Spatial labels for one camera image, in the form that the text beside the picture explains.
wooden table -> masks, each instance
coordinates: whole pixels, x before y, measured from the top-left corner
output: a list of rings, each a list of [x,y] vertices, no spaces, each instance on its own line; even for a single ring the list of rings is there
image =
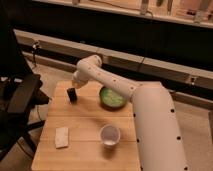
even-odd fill
[[[71,104],[66,90],[71,82],[59,82],[51,101],[46,123],[33,160],[33,171],[139,171],[139,157],[131,104],[115,111],[99,102],[101,84],[89,82],[77,90]],[[106,149],[99,132],[105,124],[121,130],[121,141]],[[69,127],[69,147],[56,149],[55,129]]]

white cup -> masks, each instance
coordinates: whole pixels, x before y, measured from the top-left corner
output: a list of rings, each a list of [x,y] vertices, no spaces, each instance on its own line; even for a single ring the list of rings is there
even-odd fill
[[[101,128],[100,138],[105,147],[111,148],[119,143],[121,133],[119,128],[107,124]]]

office chair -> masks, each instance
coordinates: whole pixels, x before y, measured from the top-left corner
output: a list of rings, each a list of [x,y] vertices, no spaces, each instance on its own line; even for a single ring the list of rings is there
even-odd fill
[[[21,137],[36,151],[29,131],[43,126],[44,121],[28,124],[30,110],[49,101],[39,89],[40,75],[34,74],[24,59],[1,0],[0,78],[1,161]]]

cable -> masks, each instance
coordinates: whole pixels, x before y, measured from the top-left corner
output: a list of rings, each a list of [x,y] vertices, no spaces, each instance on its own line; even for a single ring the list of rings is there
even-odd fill
[[[35,69],[35,68],[37,67],[37,63],[36,63],[36,52],[37,52],[38,48],[39,48],[39,42],[36,41],[36,42],[33,44],[33,50],[32,50],[32,55],[33,55],[33,61],[32,61],[32,63],[33,63],[33,65],[34,65],[34,66],[32,67],[32,70]]]
[[[147,10],[146,13],[151,15],[151,27],[152,27],[152,21],[154,19],[154,15],[153,15],[153,13],[151,11],[148,11],[148,10]],[[148,45],[150,45],[150,46],[152,45],[152,40],[151,39],[149,39]],[[142,65],[143,65],[143,63],[144,63],[144,61],[145,61],[145,59],[146,59],[147,56],[148,56],[148,49],[146,48],[145,49],[144,57],[143,57],[142,61],[139,63],[139,65],[138,65],[138,67],[136,69],[136,72],[140,72],[141,67],[142,67]]]
[[[37,110],[37,114],[38,114],[39,120],[40,120],[40,121],[43,121],[43,119],[41,119],[41,115],[40,115],[40,113],[39,113],[39,106],[38,106],[38,105],[36,106],[36,110]]]
[[[110,2],[103,2],[103,1],[99,1],[99,0],[89,0],[89,1],[98,2],[98,3],[102,3],[102,4],[107,4],[107,5],[111,5],[111,6],[113,6],[113,7],[122,8],[122,9],[139,10],[139,9],[136,9],[136,8],[122,7],[122,6],[120,6],[120,5],[115,5],[115,4],[112,4],[112,3],[110,3]]]
[[[19,143],[19,141],[17,141],[17,144],[18,144],[18,146],[20,147],[20,149],[21,149],[28,157],[30,157],[31,159],[33,159],[33,156],[32,156],[30,153],[28,153],[28,152],[22,147],[22,145]]]

white shelf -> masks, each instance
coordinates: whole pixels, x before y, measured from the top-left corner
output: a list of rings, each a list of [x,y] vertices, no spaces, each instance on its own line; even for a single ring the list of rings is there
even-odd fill
[[[76,8],[90,9],[90,10],[96,10],[96,11],[104,11],[104,12],[110,12],[110,13],[116,13],[116,14],[122,14],[122,15],[134,16],[134,17],[152,19],[152,16],[150,14],[147,14],[145,16],[140,15],[139,10],[136,10],[136,9],[130,10],[130,9],[124,9],[124,8],[110,6],[110,5],[101,5],[101,3],[90,2],[88,0],[82,1],[81,3],[79,3],[79,5],[73,5],[72,0],[33,0],[33,1],[39,1],[39,2],[43,2],[43,3],[72,6],[72,7],[76,7]],[[167,22],[172,22],[172,23],[192,25],[192,26],[196,26],[196,27],[205,27],[205,28],[212,28],[213,29],[213,23],[211,23],[211,22],[205,22],[204,21],[204,22],[201,22],[201,23],[194,23],[193,20],[182,19],[182,18],[176,17],[174,15],[167,15],[167,14],[165,14],[165,11],[160,12],[160,10],[155,10],[154,7],[151,7],[150,11],[154,11],[153,12],[154,19],[159,20],[159,21],[167,21]]]

